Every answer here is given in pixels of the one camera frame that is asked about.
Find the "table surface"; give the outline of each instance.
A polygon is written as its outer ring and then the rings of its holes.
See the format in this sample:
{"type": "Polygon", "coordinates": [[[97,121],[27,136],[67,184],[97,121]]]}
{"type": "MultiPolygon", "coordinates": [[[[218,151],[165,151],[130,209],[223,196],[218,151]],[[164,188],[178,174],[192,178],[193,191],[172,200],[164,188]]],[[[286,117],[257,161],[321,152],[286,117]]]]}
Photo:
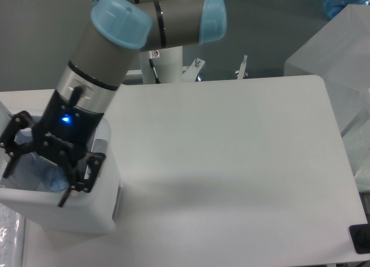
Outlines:
{"type": "MultiPolygon", "coordinates": [[[[43,109],[51,90],[2,92],[43,109]]],[[[363,261],[366,222],[315,76],[122,86],[106,118],[124,180],[117,228],[27,222],[24,267],[278,267],[363,261]]]]}

